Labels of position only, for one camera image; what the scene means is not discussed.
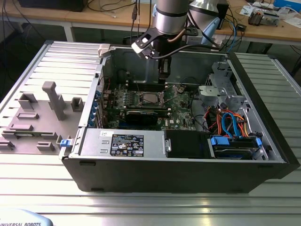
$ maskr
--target black box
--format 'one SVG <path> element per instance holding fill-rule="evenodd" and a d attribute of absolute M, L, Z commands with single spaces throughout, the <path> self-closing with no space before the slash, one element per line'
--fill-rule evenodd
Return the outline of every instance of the black box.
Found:
<path fill-rule="evenodd" d="M 229 8 L 229 4 L 226 0 L 218 1 L 217 9 L 218 9 L 218 17 L 220 19 L 220 23 L 217 26 L 217 30 L 220 30 L 222 28 L 222 23 L 224 22 L 228 8 Z"/>
<path fill-rule="evenodd" d="M 88 0 L 19 0 L 25 8 L 54 8 L 81 12 Z"/>

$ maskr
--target sticker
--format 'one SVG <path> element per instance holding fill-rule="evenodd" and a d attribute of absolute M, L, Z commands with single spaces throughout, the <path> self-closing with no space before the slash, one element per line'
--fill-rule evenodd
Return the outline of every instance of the sticker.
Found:
<path fill-rule="evenodd" d="M 112 136 L 112 145 L 110 151 L 111 156 L 143 157 L 143 135 L 125 135 L 112 133 L 110 136 Z"/>
<path fill-rule="evenodd" d="M 105 130 L 100 131 L 101 137 L 111 137 L 113 134 L 114 131 L 105 131 Z"/>

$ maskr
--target gray plastic block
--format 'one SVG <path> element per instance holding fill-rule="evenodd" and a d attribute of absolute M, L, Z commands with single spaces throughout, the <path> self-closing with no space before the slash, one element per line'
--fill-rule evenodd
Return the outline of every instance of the gray plastic block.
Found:
<path fill-rule="evenodd" d="M 5 139 L 18 139 L 18 137 L 15 135 L 15 132 L 13 131 L 7 131 L 4 130 L 1 135 L 5 138 Z"/>
<path fill-rule="evenodd" d="M 37 145 L 37 148 L 40 151 L 54 151 L 55 150 L 55 147 L 53 146 L 53 144 L 51 142 L 39 141 L 38 145 Z"/>
<path fill-rule="evenodd" d="M 30 101 L 30 103 L 37 103 L 37 99 L 34 97 L 33 93 L 23 93 L 26 98 Z"/>
<path fill-rule="evenodd" d="M 23 93 L 18 102 L 24 111 L 28 111 L 33 109 L 31 103 L 36 103 L 37 100 L 32 93 Z"/>
<path fill-rule="evenodd" d="M 13 143 L 8 140 L 0 140 L 0 150 L 13 150 Z"/>
<path fill-rule="evenodd" d="M 63 139 L 62 136 L 59 135 L 58 138 L 56 139 L 56 142 L 55 142 L 55 143 L 56 143 L 57 145 L 61 146 L 61 141 L 62 141 L 62 139 Z"/>
<path fill-rule="evenodd" d="M 63 99 L 62 94 L 57 95 L 57 98 L 58 98 L 58 102 L 60 103 L 61 107 L 62 107 L 63 109 L 65 109 L 66 103 L 65 103 L 65 101 L 64 101 L 64 99 Z M 50 109 L 53 110 L 53 107 L 52 107 L 52 104 L 51 104 L 50 101 L 48 102 L 48 104 L 49 104 Z"/>
<path fill-rule="evenodd" d="M 52 108 L 55 111 L 56 117 L 59 121 L 63 121 L 65 119 L 65 113 L 61 106 L 61 103 L 57 97 L 55 91 L 56 84 L 53 81 L 46 81 L 42 86 L 42 90 L 45 91 L 49 97 Z"/>
<path fill-rule="evenodd" d="M 71 107 L 74 112 L 82 112 L 84 109 L 83 100 L 80 97 L 72 98 Z"/>
<path fill-rule="evenodd" d="M 52 134 L 41 134 L 44 140 L 56 140 L 57 134 L 56 132 L 53 132 Z"/>
<path fill-rule="evenodd" d="M 17 115 L 18 119 L 38 119 L 39 115 L 37 113 L 31 113 L 31 112 L 24 112 L 24 113 L 19 113 Z"/>
<path fill-rule="evenodd" d="M 20 130 L 20 131 L 32 131 L 32 125 L 12 124 L 9 129 Z"/>

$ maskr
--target side panel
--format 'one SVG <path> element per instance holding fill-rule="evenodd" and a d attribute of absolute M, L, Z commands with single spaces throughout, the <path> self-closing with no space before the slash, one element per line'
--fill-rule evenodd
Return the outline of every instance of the side panel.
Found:
<path fill-rule="evenodd" d="M 254 87 L 251 79 L 247 75 L 243 65 L 240 63 L 237 55 L 235 53 L 230 54 L 230 60 L 233 66 L 234 74 L 241 83 L 244 85 L 245 92 L 248 95 L 248 99 L 258 112 L 265 128 L 267 129 L 269 135 L 271 136 L 277 150 L 280 152 L 282 158 L 287 162 L 285 170 L 277 173 L 272 178 L 283 178 L 287 174 L 293 172 L 295 169 L 300 167 L 300 164 L 292 152 L 290 146 L 288 145 L 286 139 L 283 137 L 279 127 L 275 123 L 273 117 L 268 111 L 266 105 L 258 94 L 256 88 Z"/>
<path fill-rule="evenodd" d="M 64 159 L 82 191 L 248 193 L 281 171 L 281 163 Z"/>

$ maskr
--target table leg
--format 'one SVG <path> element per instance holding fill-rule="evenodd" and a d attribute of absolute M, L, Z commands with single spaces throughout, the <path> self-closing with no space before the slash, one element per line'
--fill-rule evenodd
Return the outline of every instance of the table leg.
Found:
<path fill-rule="evenodd" d="M 64 30 L 65 30 L 67 41 L 75 41 L 75 37 L 71 25 L 64 25 Z"/>

